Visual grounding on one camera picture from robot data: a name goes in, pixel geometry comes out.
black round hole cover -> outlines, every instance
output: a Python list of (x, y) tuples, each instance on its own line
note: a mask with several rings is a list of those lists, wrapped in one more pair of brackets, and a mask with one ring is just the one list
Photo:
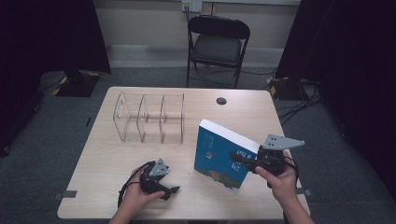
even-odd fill
[(222, 98), (222, 97), (219, 97), (219, 98), (216, 100), (216, 102), (217, 102), (219, 105), (225, 105), (225, 104), (227, 104), (227, 100), (224, 99), (224, 98)]

gray mounting plate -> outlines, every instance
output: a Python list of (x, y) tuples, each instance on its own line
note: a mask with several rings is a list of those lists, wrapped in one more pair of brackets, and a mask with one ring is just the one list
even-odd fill
[(271, 150), (283, 150), (286, 148), (300, 147), (305, 145), (304, 141), (287, 138), (275, 134), (268, 134), (262, 147)]
[(163, 159), (159, 159), (157, 163), (152, 167), (151, 171), (149, 172), (149, 176), (155, 176), (155, 175), (167, 175), (169, 174), (168, 168), (165, 165), (165, 162), (163, 162)]

black folding chair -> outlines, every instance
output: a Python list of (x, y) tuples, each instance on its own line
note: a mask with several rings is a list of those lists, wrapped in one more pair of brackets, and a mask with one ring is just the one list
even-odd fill
[[(200, 15), (189, 20), (188, 32), (187, 87), (189, 87), (191, 63), (195, 70), (197, 63), (203, 63), (234, 68), (233, 88), (236, 89), (250, 38), (248, 26), (239, 20)], [(198, 34), (195, 41), (192, 34)]]

wall socket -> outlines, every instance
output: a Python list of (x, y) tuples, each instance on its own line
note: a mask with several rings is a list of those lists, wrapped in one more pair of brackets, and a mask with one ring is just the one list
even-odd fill
[(202, 12), (202, 1), (181, 1), (181, 11)]

light wood tabletop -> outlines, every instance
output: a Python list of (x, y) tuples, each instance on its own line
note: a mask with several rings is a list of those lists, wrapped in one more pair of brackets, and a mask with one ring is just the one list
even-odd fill
[[(113, 121), (120, 92), (184, 94), (185, 132), (182, 144), (122, 142)], [(223, 97), (225, 105), (216, 100)], [(108, 219), (117, 211), (119, 190), (132, 170), (162, 158), (170, 173), (161, 184), (180, 186), (168, 201), (150, 203), (134, 219), (257, 220), (283, 219), (282, 209), (266, 181), (248, 173), (238, 194), (193, 169), (199, 123), (208, 119), (262, 144), (269, 133), (284, 135), (267, 91), (112, 87), (108, 90), (67, 190), (58, 216), (66, 219)], [(303, 194), (303, 207), (309, 208)]]

